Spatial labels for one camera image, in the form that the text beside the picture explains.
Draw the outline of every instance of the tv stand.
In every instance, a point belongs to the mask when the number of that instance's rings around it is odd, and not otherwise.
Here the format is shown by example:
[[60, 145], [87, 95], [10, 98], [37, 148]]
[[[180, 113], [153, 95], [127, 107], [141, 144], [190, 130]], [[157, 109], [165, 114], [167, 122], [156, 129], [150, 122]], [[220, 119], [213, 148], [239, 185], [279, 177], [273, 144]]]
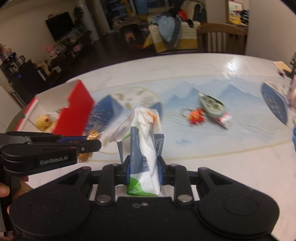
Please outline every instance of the tv stand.
[[[55, 83], [61, 77], [61, 75], [69, 69], [71, 64], [78, 58], [81, 52], [84, 51], [85, 47], [90, 45], [90, 33], [90, 31], [83, 32], [75, 42], [68, 44], [66, 48], [57, 57], [52, 59], [52, 64], [54, 66], [59, 66], [62, 69], [62, 71], [58, 73], [56, 70], [53, 70], [51, 74], [46, 78], [46, 83], [50, 87], [53, 87], [55, 85]], [[81, 43], [83, 47], [79, 52], [73, 53], [73, 47], [78, 43]]]

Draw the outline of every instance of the table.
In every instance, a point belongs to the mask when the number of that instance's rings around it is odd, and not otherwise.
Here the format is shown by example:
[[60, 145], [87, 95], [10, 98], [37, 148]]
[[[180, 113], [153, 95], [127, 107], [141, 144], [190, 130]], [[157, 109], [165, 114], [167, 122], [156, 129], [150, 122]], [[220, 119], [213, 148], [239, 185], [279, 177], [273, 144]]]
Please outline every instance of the table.
[[[261, 76], [289, 83], [269, 60], [228, 54], [179, 54], [157, 56], [97, 69], [73, 79], [81, 79], [89, 91], [143, 81], [192, 76]], [[36, 188], [81, 166], [101, 169], [112, 162], [78, 163], [74, 166], [30, 176], [29, 185]], [[254, 148], [225, 155], [179, 160], [187, 170], [208, 167], [234, 180], [258, 189], [275, 199], [280, 217], [273, 235], [282, 241], [296, 237], [296, 153], [292, 141], [264, 148]], [[197, 192], [193, 189], [195, 199]]]

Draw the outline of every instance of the chair backrest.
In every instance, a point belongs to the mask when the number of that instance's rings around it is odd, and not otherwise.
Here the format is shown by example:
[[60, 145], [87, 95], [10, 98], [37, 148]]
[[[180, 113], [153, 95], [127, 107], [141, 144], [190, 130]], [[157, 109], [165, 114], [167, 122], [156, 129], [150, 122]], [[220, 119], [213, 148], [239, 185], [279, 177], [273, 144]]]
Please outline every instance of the chair backrest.
[[201, 25], [197, 30], [197, 37], [201, 52], [245, 54], [246, 35], [242, 29], [230, 24]]

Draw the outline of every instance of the wall-mounted black tv screen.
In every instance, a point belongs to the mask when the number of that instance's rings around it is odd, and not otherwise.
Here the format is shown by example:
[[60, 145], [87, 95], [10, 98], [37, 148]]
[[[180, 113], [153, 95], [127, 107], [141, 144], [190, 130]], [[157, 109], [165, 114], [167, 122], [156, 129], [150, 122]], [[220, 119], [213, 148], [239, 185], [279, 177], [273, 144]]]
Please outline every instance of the wall-mounted black tv screen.
[[62, 13], [46, 20], [46, 24], [55, 41], [70, 32], [74, 27], [69, 12]]

